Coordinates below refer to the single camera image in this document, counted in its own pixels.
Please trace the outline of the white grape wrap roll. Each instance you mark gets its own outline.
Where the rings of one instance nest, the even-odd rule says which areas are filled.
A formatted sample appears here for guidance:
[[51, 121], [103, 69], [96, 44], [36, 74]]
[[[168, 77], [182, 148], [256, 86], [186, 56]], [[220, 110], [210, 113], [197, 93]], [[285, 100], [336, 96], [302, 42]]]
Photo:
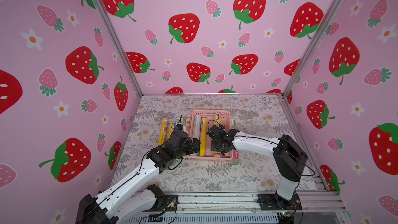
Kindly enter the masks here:
[[[232, 129], [237, 129], [236, 127], [236, 120], [231, 119], [231, 128]], [[231, 160], [231, 165], [234, 167], [238, 167], [239, 165], [239, 155], [237, 150], [232, 150], [232, 160]]]

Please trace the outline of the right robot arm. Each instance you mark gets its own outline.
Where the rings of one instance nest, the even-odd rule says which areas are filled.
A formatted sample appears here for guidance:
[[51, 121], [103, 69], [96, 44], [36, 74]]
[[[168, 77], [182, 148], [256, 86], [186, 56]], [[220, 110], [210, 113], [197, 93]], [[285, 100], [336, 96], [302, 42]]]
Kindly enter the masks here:
[[284, 134], [280, 138], [263, 138], [237, 129], [225, 131], [216, 125], [207, 131], [207, 135], [211, 138], [213, 151], [246, 150], [274, 158], [280, 173], [275, 200], [280, 203], [292, 200], [308, 160], [306, 152], [292, 137]]

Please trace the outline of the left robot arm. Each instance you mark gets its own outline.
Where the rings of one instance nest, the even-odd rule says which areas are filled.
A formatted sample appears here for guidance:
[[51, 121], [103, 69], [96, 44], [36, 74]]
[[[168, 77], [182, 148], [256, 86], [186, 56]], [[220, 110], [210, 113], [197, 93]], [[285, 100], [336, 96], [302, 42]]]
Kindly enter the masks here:
[[147, 182], [168, 170], [174, 161], [197, 153], [200, 141], [175, 130], [162, 145], [151, 149], [130, 174], [96, 197], [86, 195], [79, 203], [78, 224], [123, 224], [136, 214], [163, 203], [164, 193], [156, 185], [141, 194], [135, 193]]

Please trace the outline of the pink plastic basket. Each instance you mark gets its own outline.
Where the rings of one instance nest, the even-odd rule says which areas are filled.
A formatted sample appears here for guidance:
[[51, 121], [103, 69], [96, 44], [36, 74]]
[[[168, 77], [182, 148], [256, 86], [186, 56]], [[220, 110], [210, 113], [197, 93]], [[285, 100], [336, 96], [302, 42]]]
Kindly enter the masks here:
[[216, 122], [224, 125], [224, 130], [227, 132], [231, 129], [231, 113], [224, 110], [193, 110], [192, 116], [201, 116], [206, 118], [206, 131], [202, 131], [200, 134], [201, 148], [203, 148], [202, 143], [205, 145], [204, 156], [201, 156], [201, 152], [197, 156], [187, 155], [186, 158], [189, 160], [200, 160], [206, 162], [231, 162], [233, 158], [233, 152], [217, 152], [211, 143], [211, 138], [206, 134], [208, 128], [213, 125], [217, 125]]

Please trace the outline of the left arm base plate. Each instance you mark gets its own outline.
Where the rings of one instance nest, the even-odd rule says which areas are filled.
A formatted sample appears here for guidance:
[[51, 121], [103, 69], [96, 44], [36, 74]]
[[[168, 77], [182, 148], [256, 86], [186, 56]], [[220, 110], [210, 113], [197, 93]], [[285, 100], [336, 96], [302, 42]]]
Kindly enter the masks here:
[[146, 209], [144, 212], [173, 212], [177, 210], [178, 206], [178, 195], [165, 195], [159, 200], [155, 201], [152, 208]]

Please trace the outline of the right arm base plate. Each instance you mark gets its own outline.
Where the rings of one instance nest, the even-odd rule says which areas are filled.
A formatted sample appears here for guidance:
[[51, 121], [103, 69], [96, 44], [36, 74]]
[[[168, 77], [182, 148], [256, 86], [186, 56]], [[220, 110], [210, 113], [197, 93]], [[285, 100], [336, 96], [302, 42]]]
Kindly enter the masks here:
[[291, 200], [286, 200], [275, 194], [258, 194], [258, 201], [262, 211], [295, 211], [302, 210], [301, 202], [297, 194], [293, 194]]

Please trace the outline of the aluminium frame rail front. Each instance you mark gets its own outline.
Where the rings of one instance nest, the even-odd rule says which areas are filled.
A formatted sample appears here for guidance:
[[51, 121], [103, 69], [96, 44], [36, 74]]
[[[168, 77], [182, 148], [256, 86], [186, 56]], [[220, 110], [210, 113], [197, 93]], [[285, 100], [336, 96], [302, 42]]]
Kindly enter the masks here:
[[[275, 194], [275, 191], [264, 192], [177, 192], [164, 195], [178, 195], [180, 209], [191, 209], [204, 212], [231, 212], [249, 211], [255, 213], [277, 212], [262, 211], [258, 201], [258, 194]], [[339, 223], [349, 224], [348, 212], [343, 206], [340, 197], [331, 191], [299, 191], [296, 192], [301, 202], [302, 210], [293, 212], [335, 213]]]

